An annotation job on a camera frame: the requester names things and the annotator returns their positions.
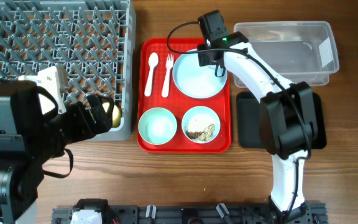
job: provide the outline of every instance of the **clear plastic container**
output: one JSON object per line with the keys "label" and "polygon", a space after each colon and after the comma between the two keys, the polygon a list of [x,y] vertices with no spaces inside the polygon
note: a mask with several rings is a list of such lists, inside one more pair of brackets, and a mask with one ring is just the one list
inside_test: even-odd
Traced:
{"label": "clear plastic container", "polygon": [[[237,31],[249,39],[260,58],[295,83],[325,85],[329,75],[339,70],[328,22],[241,22],[234,26]],[[246,87],[235,75],[234,83]]]}

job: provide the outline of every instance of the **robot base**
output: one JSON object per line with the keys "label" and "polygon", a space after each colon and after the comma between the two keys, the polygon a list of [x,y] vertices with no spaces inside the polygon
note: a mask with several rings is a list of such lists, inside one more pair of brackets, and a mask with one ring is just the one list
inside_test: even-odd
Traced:
{"label": "robot base", "polygon": [[[325,203],[306,202],[306,214],[291,224],[328,224]],[[267,203],[227,206],[229,218],[221,218],[215,206],[201,207],[156,207],[155,218],[146,218],[146,207],[111,206],[120,224],[268,224],[269,205]],[[51,224],[70,224],[73,207],[53,209]]]}

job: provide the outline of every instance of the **wood surface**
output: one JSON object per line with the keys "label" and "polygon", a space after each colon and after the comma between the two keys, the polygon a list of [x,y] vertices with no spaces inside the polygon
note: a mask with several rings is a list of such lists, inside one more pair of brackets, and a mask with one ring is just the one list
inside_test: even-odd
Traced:
{"label": "wood surface", "polygon": [[[257,21],[328,21],[339,52],[339,72],[313,90],[323,101],[328,145],[306,162],[307,200],[327,204],[330,223],[358,223],[358,1],[134,1],[137,14],[134,95],[142,43],[166,37],[175,26],[219,9],[226,26]],[[197,26],[177,37],[201,37]],[[81,198],[106,198],[112,205],[201,205],[264,202],[272,189],[272,159],[265,149],[238,144],[236,88],[231,78],[233,143],[222,154],[148,154],[135,140],[82,142],[68,146],[75,156],[66,179],[46,177],[39,186],[37,223],[50,223],[52,208]],[[68,171],[67,157],[44,169]]]}

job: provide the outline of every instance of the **light blue plate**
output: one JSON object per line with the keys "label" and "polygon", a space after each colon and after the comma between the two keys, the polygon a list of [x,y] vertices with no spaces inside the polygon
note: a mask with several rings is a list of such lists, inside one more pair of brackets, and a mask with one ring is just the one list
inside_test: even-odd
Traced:
{"label": "light blue plate", "polygon": [[139,119],[139,134],[144,141],[153,145],[169,142],[178,128],[177,119],[165,108],[152,108]]}
{"label": "light blue plate", "polygon": [[[197,54],[181,55],[173,66],[173,82],[186,96],[196,99],[212,97],[223,89],[227,81],[227,71],[218,78],[215,76],[215,67],[215,65],[200,67]],[[222,72],[223,68],[219,67],[218,75]]]}

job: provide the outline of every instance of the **plastic bin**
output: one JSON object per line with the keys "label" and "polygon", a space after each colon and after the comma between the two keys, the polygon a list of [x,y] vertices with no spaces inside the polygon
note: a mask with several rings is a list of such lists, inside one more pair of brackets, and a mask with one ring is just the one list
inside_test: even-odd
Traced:
{"label": "plastic bin", "polygon": [[[339,70],[334,35],[328,22],[242,22],[243,33],[254,50],[276,72],[298,83],[325,85]],[[246,86],[234,75],[236,86]]]}
{"label": "plastic bin", "polygon": [[0,0],[0,77],[66,69],[64,103],[100,94],[121,107],[121,124],[94,141],[131,135],[136,14],[130,0]]}

